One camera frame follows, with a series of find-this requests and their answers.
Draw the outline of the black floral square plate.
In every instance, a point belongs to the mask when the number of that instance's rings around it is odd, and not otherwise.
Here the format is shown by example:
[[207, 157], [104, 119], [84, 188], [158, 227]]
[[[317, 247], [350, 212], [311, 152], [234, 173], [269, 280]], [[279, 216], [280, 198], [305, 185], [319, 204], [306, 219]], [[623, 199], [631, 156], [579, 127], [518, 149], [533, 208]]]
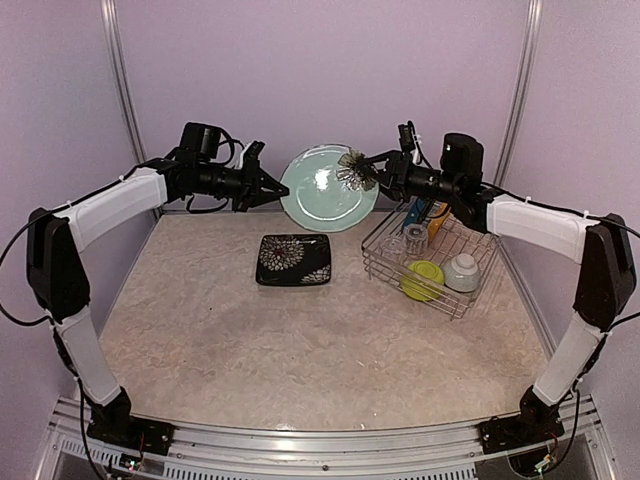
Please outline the black floral square plate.
[[269, 287], [325, 285], [332, 274], [330, 239], [326, 234], [281, 234], [262, 237], [255, 280]]

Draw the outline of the orange polka dot plate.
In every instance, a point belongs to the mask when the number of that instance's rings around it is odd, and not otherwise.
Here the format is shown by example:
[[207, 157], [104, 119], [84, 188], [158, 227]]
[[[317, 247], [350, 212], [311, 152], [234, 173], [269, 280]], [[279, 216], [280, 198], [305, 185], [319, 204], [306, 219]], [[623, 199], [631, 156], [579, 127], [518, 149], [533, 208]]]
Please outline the orange polka dot plate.
[[439, 204], [434, 213], [428, 215], [429, 222], [427, 224], [428, 242], [432, 243], [439, 232], [440, 228], [450, 215], [450, 207], [448, 204]]

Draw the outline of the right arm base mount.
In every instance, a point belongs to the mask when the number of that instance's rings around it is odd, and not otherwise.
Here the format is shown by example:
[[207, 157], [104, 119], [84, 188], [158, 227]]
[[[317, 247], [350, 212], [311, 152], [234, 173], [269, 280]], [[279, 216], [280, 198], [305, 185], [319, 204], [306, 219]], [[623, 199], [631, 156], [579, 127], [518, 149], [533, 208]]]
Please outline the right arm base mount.
[[529, 425], [519, 415], [491, 417], [477, 425], [485, 455], [531, 446], [553, 440], [565, 433], [559, 418], [543, 424]]

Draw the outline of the pale green round plate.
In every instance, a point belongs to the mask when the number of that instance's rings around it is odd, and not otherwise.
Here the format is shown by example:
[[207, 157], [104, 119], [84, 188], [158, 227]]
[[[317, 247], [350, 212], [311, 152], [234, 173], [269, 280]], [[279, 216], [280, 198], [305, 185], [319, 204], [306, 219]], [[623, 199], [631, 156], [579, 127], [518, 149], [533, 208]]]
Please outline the pale green round plate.
[[335, 233], [364, 220], [374, 209], [379, 187], [349, 166], [356, 151], [326, 144], [297, 155], [280, 183], [289, 194], [280, 199], [285, 213], [304, 229]]

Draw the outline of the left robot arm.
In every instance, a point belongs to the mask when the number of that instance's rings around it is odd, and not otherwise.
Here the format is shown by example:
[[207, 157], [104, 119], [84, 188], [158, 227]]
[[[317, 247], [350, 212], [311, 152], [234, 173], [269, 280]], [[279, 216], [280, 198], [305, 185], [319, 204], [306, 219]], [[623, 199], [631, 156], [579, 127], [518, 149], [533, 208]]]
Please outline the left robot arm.
[[92, 318], [91, 280], [84, 253], [143, 213], [191, 195], [230, 203], [235, 212], [275, 202], [289, 190], [247, 160], [234, 169], [156, 158], [121, 179], [58, 208], [39, 208], [27, 229], [27, 281], [52, 324], [66, 367], [92, 410], [92, 420], [121, 445], [133, 443], [140, 424], [100, 345]]

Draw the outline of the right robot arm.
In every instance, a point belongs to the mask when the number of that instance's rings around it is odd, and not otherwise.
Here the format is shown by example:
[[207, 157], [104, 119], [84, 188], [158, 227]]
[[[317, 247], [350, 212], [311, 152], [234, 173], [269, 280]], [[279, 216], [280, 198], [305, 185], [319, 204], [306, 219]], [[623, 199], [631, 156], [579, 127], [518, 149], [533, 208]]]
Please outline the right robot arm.
[[521, 397], [511, 433], [535, 442], [557, 418], [557, 410], [596, 362], [637, 285], [622, 217], [597, 216], [551, 207], [495, 187], [467, 172], [417, 166], [408, 153], [391, 150], [356, 163], [357, 172], [394, 200], [433, 198], [450, 207], [467, 228], [500, 239], [520, 240], [556, 253], [577, 268], [571, 318], [547, 366]]

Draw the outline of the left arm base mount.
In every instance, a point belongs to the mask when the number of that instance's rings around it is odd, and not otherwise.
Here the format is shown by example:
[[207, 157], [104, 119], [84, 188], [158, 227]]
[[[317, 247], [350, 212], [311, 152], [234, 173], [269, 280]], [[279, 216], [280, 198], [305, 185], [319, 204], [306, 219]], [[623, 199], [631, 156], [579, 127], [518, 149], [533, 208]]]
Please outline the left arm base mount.
[[129, 450], [167, 456], [175, 426], [162, 421], [130, 416], [122, 428], [102, 420], [91, 420], [87, 434], [91, 439]]

